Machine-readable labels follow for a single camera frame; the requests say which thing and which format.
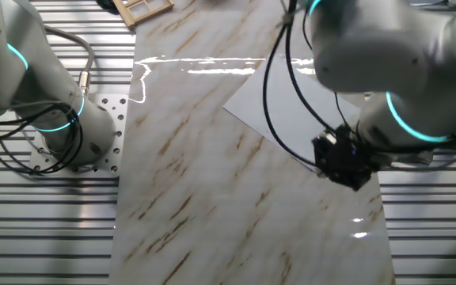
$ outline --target marble surface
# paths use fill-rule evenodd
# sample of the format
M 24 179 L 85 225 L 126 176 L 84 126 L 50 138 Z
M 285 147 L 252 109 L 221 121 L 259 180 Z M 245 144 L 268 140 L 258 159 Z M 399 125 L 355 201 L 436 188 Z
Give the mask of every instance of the marble surface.
M 392 284 L 378 182 L 317 178 L 222 106 L 279 1 L 184 0 L 137 28 L 111 285 Z M 312 74 L 296 30 L 293 57 Z

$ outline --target wooden frame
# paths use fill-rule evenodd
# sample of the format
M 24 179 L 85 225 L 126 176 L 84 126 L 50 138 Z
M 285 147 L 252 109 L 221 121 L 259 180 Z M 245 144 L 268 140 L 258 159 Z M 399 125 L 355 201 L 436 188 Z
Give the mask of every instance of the wooden frame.
M 116 4 L 117 9 L 119 10 L 120 16 L 123 18 L 124 22 L 129 28 L 135 27 L 141 21 L 145 21 L 153 16 L 156 16 L 160 13 L 165 12 L 173 8 L 173 0 L 164 0 L 166 4 L 158 9 L 151 9 L 149 6 L 149 1 L 159 1 L 159 0 L 128 0 L 127 4 L 124 4 L 123 0 L 113 0 Z M 138 5 L 145 4 L 149 13 L 135 18 L 131 13 L 130 9 Z

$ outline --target bolt hole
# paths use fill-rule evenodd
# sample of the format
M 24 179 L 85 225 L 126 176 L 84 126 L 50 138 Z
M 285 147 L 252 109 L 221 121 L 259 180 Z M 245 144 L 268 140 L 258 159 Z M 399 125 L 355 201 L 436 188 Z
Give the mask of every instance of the bolt hole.
M 94 142 L 89 143 L 89 148 L 91 149 L 92 152 L 94 152 L 97 155 L 102 155 L 101 148 Z

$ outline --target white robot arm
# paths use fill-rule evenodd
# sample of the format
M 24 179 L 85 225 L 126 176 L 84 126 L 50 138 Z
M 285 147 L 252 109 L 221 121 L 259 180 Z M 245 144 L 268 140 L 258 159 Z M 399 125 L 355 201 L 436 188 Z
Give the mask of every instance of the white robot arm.
M 341 126 L 336 141 L 327 139 L 331 129 L 313 141 L 330 180 L 357 190 L 396 158 L 456 142 L 456 15 L 408 0 L 304 2 L 318 81 L 383 94 L 363 106 L 353 133 Z
M 55 56 L 42 19 L 29 1 L 0 0 L 0 115 L 13 108 L 24 118 L 50 106 L 34 103 L 68 104 L 80 118 L 84 138 L 71 165 L 89 164 L 108 151 L 115 125 L 108 112 L 93 104 L 85 91 Z M 15 108 L 17 103 L 29 106 Z M 70 143 L 71 125 L 64 114 L 49 112 L 32 125 L 46 139 L 47 146 L 55 150 L 58 159 L 63 156 Z

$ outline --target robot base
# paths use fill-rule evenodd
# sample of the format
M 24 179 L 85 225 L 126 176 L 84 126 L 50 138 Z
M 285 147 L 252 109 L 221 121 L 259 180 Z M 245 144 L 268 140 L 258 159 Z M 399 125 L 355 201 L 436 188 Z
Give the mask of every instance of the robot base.
M 46 176 L 34 176 L 36 179 L 57 179 L 57 178 L 115 178 L 120 175 L 121 162 L 123 158 L 124 133 L 126 131 L 126 115 L 128 106 L 128 95 L 121 94 L 90 94 L 90 100 L 107 109 L 112 116 L 116 125 L 116 135 L 114 143 L 99 160 L 92 165 L 84 165 L 78 168 L 68 168 L 60 170 L 57 173 Z M 39 148 L 46 150 L 42 135 L 35 134 L 34 143 Z M 56 163 L 57 160 L 50 154 L 44 154 L 42 151 L 32 149 L 29 167 L 35 169 L 45 169 Z

